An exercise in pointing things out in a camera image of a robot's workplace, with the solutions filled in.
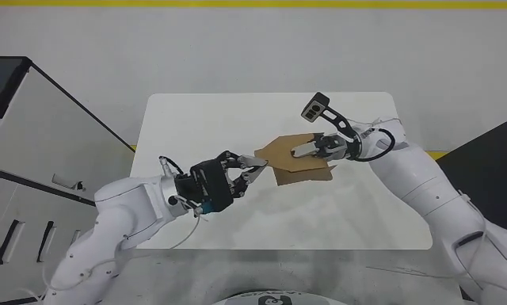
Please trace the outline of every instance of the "table top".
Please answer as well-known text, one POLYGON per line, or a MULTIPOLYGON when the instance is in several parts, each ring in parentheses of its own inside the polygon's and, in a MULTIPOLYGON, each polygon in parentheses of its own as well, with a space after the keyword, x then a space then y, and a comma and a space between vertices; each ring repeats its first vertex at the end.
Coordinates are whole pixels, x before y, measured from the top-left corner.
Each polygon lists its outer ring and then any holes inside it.
MULTIPOLYGON (((344 116, 397 117, 389 93, 324 93, 344 116)), ((253 154, 279 135, 335 132, 300 113, 314 93, 158 93, 150 97, 132 177, 161 174, 158 156, 188 171, 225 150, 253 154)), ((276 186, 271 168, 225 211, 205 215, 181 249, 425 250, 426 222, 394 197, 367 163, 336 161, 332 181, 276 186)), ((194 227, 192 214, 163 227, 140 249, 166 249, 194 227)))

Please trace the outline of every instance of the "yellow stripe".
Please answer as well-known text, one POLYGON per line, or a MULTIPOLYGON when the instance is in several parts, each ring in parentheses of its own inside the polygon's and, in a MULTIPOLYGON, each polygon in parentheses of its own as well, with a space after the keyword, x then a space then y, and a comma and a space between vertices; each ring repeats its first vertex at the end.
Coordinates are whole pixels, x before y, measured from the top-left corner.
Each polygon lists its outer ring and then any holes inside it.
POLYGON ((432 157, 433 160, 437 160, 437 159, 443 157, 444 155, 446 155, 449 152, 445 152, 445 151, 426 151, 426 153, 429 154, 429 156, 432 157))
POLYGON ((507 2, 402 0, 0 0, 0 6, 506 10, 507 2))

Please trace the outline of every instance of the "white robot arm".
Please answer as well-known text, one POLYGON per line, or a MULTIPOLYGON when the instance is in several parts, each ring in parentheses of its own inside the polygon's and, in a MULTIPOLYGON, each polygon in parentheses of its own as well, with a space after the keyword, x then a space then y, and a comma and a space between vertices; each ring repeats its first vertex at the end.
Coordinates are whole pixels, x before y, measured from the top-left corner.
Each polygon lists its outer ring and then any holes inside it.
POLYGON ((95 193, 95 226, 67 251, 48 284, 44 304, 100 303, 132 248, 188 210, 194 216, 221 212, 244 195, 267 165, 263 159, 229 151, 193 166, 190 174, 168 158, 160 157, 160 162, 162 176, 125 178, 95 193), (170 163, 178 173, 171 171, 170 163), (249 170, 231 180, 230 168, 249 170))
POLYGON ((448 271, 463 290, 482 305, 507 302, 507 231, 485 220, 470 199, 452 187, 437 163, 406 141, 398 119, 378 119, 353 128, 329 102, 323 94, 315 94, 302 117, 313 122, 321 116, 338 133, 315 136, 294 148, 293 156, 369 162, 382 183, 428 223, 448 271))

